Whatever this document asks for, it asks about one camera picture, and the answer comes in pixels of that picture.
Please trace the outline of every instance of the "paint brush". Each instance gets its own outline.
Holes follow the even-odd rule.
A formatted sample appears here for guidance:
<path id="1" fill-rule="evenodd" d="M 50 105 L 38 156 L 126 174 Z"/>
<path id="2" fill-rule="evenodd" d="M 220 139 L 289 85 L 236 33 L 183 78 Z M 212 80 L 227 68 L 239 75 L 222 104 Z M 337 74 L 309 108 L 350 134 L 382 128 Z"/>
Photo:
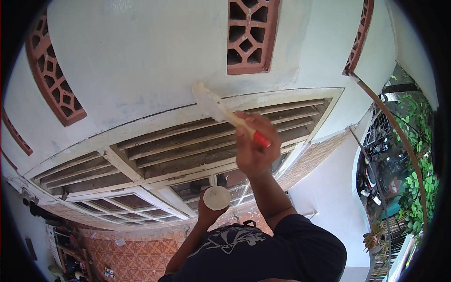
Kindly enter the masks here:
<path id="1" fill-rule="evenodd" d="M 254 143 L 262 147 L 269 147 L 271 145 L 271 142 L 269 142 L 269 140 L 265 136 L 263 136 L 263 134 L 256 131 L 255 129 L 250 128 L 246 124 L 245 120 L 235 116 L 235 114 L 224 105 L 224 103 L 221 101 L 221 98 L 205 88 L 203 86 L 203 83 L 193 83 L 191 90 L 193 91 L 194 97 L 196 98 L 196 103 L 202 108 L 205 114 L 219 122 L 227 121 L 234 127 L 237 127 L 239 125 L 243 126 L 249 133 L 249 136 L 254 141 Z"/>

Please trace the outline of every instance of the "hand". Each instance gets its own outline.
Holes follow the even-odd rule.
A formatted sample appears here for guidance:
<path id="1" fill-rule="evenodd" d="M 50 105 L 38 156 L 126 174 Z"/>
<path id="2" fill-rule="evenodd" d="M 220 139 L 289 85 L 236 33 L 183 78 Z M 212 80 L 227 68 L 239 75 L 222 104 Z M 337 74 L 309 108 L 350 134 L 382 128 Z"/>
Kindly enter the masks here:
<path id="1" fill-rule="evenodd" d="M 198 224 L 202 225 L 205 228 L 209 228 L 213 224 L 215 224 L 216 220 L 225 213 L 230 206 L 227 206 L 219 211 L 214 211 L 207 207 L 203 201 L 203 195 L 205 194 L 205 189 L 202 194 L 200 195 L 199 200 L 199 218 L 198 218 Z"/>
<path id="2" fill-rule="evenodd" d="M 235 113 L 246 121 L 252 129 L 263 134 L 271 145 L 267 148 L 252 142 L 247 130 L 238 126 L 236 128 L 236 163 L 248 178 L 259 177 L 269 172 L 269 166 L 281 155 L 282 141 L 271 121 L 259 114 L 247 114 L 241 111 Z"/>

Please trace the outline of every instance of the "painted wall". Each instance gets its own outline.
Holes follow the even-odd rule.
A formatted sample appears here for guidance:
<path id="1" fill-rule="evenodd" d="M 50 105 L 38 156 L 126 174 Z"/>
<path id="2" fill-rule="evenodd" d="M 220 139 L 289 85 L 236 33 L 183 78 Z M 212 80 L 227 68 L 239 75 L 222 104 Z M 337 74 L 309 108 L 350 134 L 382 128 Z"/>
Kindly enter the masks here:
<path id="1" fill-rule="evenodd" d="M 363 139 L 369 126 L 368 112 L 356 128 Z M 355 165 L 358 144 L 348 138 L 327 159 L 288 190 L 294 207 L 301 214 L 318 212 L 311 219 L 345 245 L 346 267 L 369 269 L 369 255 L 364 251 L 362 235 L 370 230 L 367 215 L 355 189 Z"/>
<path id="2" fill-rule="evenodd" d="M 388 1 L 396 35 L 396 60 L 415 80 L 433 110 L 438 107 L 434 72 L 421 39 L 395 1 Z"/>
<path id="3" fill-rule="evenodd" d="M 5 111 L 20 136 L 33 150 L 27 156 L 2 121 L 2 149 L 23 174 L 61 150 L 100 132 L 90 115 L 68 127 L 60 123 L 37 88 L 25 47 L 21 49 L 11 74 Z"/>
<path id="4" fill-rule="evenodd" d="M 365 282 L 368 275 L 368 267 L 345 267 L 340 282 Z"/>
<path id="5" fill-rule="evenodd" d="M 354 81 L 341 75 L 362 4 L 362 0 L 282 1 L 270 72 L 230 76 L 227 1 L 54 0 L 47 9 L 49 34 L 87 117 L 69 127 L 60 124 L 40 94 L 22 50 L 5 108 L 34 153 L 26 156 L 4 126 L 2 148 L 25 174 L 97 133 L 193 104 L 190 85 L 198 79 L 221 96 L 345 87 L 315 139 L 335 134 L 358 122 L 371 104 Z M 394 68 L 394 50 L 387 9 L 376 1 L 356 69 L 376 92 Z"/>
<path id="6" fill-rule="evenodd" d="M 337 131 L 344 129 L 345 127 L 357 123 L 362 116 L 365 114 L 367 109 L 370 107 L 373 102 L 372 99 L 364 92 L 353 80 L 348 77 L 342 76 L 341 72 L 343 71 L 346 60 L 349 56 L 349 52 L 351 51 L 352 44 L 354 43 L 354 38 L 357 33 L 357 28 L 360 22 L 360 13 L 362 10 L 362 2 L 357 1 L 359 6 L 359 12 L 355 12 L 353 6 L 350 5 L 350 1 L 347 1 L 347 5 L 344 5 L 342 1 L 315 1 L 315 4 L 322 4 L 320 7 L 319 13 L 329 11 L 324 17 L 333 17 L 336 18 L 337 14 L 342 14 L 341 17 L 349 16 L 349 19 L 340 20 L 337 22 L 346 23 L 348 21 L 353 22 L 353 28 L 351 25 L 346 26 L 347 29 L 351 29 L 354 31 L 351 39 L 345 41 L 348 44 L 347 49 L 344 46 L 341 46 L 339 43 L 339 39 L 336 38 L 336 34 L 342 35 L 344 37 L 344 32 L 340 30 L 341 24 L 330 25 L 327 23 L 327 26 L 323 22 L 322 26 L 318 24 L 316 29 L 313 32 L 313 37 L 315 34 L 322 34 L 324 30 L 330 31 L 330 34 L 322 34 L 321 38 L 334 38 L 332 42 L 322 42 L 320 46 L 324 46 L 323 53 L 331 53 L 330 49 L 338 49 L 341 52 L 341 57 L 344 58 L 344 61 L 339 68 L 339 65 L 336 65 L 333 69 L 335 74 L 339 74 L 340 79 L 336 78 L 335 83 L 345 83 L 344 86 L 346 89 L 341 95 L 339 101 L 335 105 L 334 110 L 329 115 L 327 121 L 323 124 L 321 129 L 318 131 L 312 142 L 315 140 L 324 138 L 325 136 L 334 134 Z M 342 8 L 348 8 L 347 11 L 343 10 L 343 13 L 339 13 Z M 358 14 L 358 18 L 355 19 L 352 14 Z M 321 16 L 314 17 L 312 11 L 311 18 L 319 18 Z M 359 62 L 357 67 L 355 68 L 355 74 L 358 75 L 375 93 L 379 93 L 390 78 L 390 75 L 393 73 L 395 69 L 395 40 L 393 36 L 393 30 L 390 23 L 390 17 L 388 10 L 384 4 L 384 1 L 374 1 L 374 9 L 373 16 L 371 17 L 371 23 L 368 29 L 368 33 L 365 39 L 364 47 L 362 53 L 359 58 Z M 328 58 L 329 61 L 338 61 L 338 59 L 333 60 L 332 56 Z M 325 64 L 323 62 L 322 69 L 326 73 L 328 73 L 329 66 L 331 64 Z M 332 75 L 326 77 L 325 80 L 332 80 L 330 78 Z"/>
<path id="7" fill-rule="evenodd" d="M 22 197 L 6 182 L 5 185 L 3 185 L 3 181 L 2 197 L 6 197 L 8 200 L 8 214 L 12 215 L 12 221 L 16 223 L 20 240 L 22 241 L 25 250 L 28 250 L 25 245 L 25 238 L 30 238 L 37 257 L 37 261 L 34 262 L 35 265 L 47 281 L 54 281 L 55 277 L 47 268 L 54 264 L 55 261 L 50 251 L 44 219 L 41 217 L 34 217 L 30 213 L 30 208 L 22 203 Z"/>

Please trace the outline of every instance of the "clothes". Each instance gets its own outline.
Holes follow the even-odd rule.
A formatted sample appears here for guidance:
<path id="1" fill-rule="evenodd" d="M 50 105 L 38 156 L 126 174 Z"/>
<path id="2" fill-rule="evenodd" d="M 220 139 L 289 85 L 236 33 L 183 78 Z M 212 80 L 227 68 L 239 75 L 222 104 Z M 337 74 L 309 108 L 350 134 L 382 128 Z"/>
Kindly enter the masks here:
<path id="1" fill-rule="evenodd" d="M 283 218 L 274 236 L 245 225 L 209 232 L 182 268 L 159 282 L 260 281 L 268 278 L 301 282 L 339 281 L 346 264 L 343 243 L 299 214 Z"/>
<path id="2" fill-rule="evenodd" d="M 54 216 L 51 213 L 49 213 L 48 211 L 44 210 L 43 208 L 37 206 L 33 201 L 30 201 L 29 207 L 30 207 L 30 213 L 35 217 L 38 216 L 38 217 L 42 217 L 44 219 L 52 220 L 52 221 L 59 220 L 59 218 L 57 216 Z"/>

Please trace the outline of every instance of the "glass window pane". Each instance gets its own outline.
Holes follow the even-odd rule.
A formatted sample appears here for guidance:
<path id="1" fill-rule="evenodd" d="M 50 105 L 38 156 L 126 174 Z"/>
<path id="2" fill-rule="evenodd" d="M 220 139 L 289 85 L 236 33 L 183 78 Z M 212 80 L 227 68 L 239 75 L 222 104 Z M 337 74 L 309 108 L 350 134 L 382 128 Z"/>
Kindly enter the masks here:
<path id="1" fill-rule="evenodd" d="M 163 220 L 163 221 L 165 221 L 165 222 L 171 222 L 171 221 L 176 221 L 176 220 L 179 220 L 180 218 L 178 218 L 178 217 L 165 217 L 165 218 L 162 218 L 161 220 Z"/>
<path id="2" fill-rule="evenodd" d="M 133 218 L 133 219 L 137 219 L 137 218 L 144 218 L 142 216 L 140 216 L 139 214 L 135 214 L 135 213 L 124 213 L 121 214 L 124 217 L 129 217 L 129 218 Z"/>
<path id="3" fill-rule="evenodd" d="M 247 177 L 239 169 L 224 172 L 216 175 L 216 182 L 219 186 L 230 188 L 246 183 Z"/>
<path id="4" fill-rule="evenodd" d="M 241 196 L 241 193 L 243 192 L 243 189 L 244 189 L 244 188 L 240 188 L 240 189 L 238 189 L 238 190 L 231 191 L 231 192 L 230 192 L 231 200 L 234 200 L 234 199 L 236 199 L 236 198 L 239 198 L 239 197 Z"/>
<path id="5" fill-rule="evenodd" d="M 158 221 L 153 220 L 153 219 L 149 219 L 149 220 L 143 220 L 143 221 L 141 221 L 141 222 L 145 222 L 145 223 L 156 223 L 156 222 L 158 222 Z"/>
<path id="6" fill-rule="evenodd" d="M 252 193 L 253 193 L 252 186 L 249 186 L 248 190 L 246 191 L 246 197 Z"/>
<path id="7" fill-rule="evenodd" d="M 119 208 L 118 206 L 116 206 L 116 205 L 114 205 L 112 203 L 109 203 L 109 202 L 107 202 L 107 201 L 105 201 L 103 199 L 92 200 L 92 201 L 89 201 L 89 202 L 93 203 L 93 204 L 95 204 L 95 205 L 97 205 L 97 206 L 99 206 L 101 208 L 104 208 L 106 210 L 109 210 L 110 212 L 124 211 L 123 208 Z"/>
<path id="8" fill-rule="evenodd" d="M 83 202 L 75 202 L 74 204 L 79 206 L 80 208 L 87 209 L 88 211 L 93 212 L 93 213 L 102 213 L 98 209 L 88 206 L 87 204 L 85 204 Z"/>
<path id="9" fill-rule="evenodd" d="M 200 195 L 202 188 L 210 187 L 210 180 L 203 178 L 187 183 L 171 186 L 171 188 L 183 199 L 188 200 Z"/>
<path id="10" fill-rule="evenodd" d="M 169 214 L 169 213 L 167 213 L 167 212 L 165 212 L 164 210 L 161 210 L 161 209 L 156 209 L 156 210 L 153 210 L 153 211 L 146 211 L 146 212 L 143 212 L 143 213 L 147 213 L 148 215 L 151 215 L 153 217 L 156 217 L 156 216 L 159 216 L 159 215 L 168 215 Z"/>
<path id="11" fill-rule="evenodd" d="M 137 223 L 137 222 L 125 222 L 124 224 L 126 224 L 126 225 L 133 225 L 133 226 L 136 226 L 136 225 L 143 226 L 141 223 Z"/>
<path id="12" fill-rule="evenodd" d="M 199 201 L 196 201 L 196 202 L 190 202 L 190 203 L 187 203 L 187 204 L 188 204 L 189 207 L 192 208 L 192 209 L 198 209 L 198 208 L 199 208 Z"/>
<path id="13" fill-rule="evenodd" d="M 271 173 L 276 172 L 279 169 L 279 167 L 281 166 L 281 164 L 283 163 L 283 161 L 285 160 L 287 155 L 288 155 L 288 153 L 280 155 L 280 157 L 278 157 L 275 161 L 273 161 L 272 164 L 269 166 L 269 171 Z"/>
<path id="14" fill-rule="evenodd" d="M 121 204 L 124 204 L 131 208 L 150 208 L 153 207 L 152 204 L 144 201 L 140 197 L 136 195 L 127 195 L 127 196 L 121 196 L 121 197 L 115 197 L 112 198 L 115 201 L 118 201 Z"/>
<path id="15" fill-rule="evenodd" d="M 253 199 L 255 199 L 255 196 L 253 194 L 251 194 L 249 196 L 244 197 L 242 203 L 252 201 Z"/>
<path id="16" fill-rule="evenodd" d="M 122 218 L 115 217 L 114 215 L 110 215 L 110 214 L 104 215 L 104 216 L 102 216 L 102 217 L 105 217 L 105 218 L 108 218 L 108 219 L 114 220 L 114 221 L 120 221 L 120 220 L 123 220 Z"/>

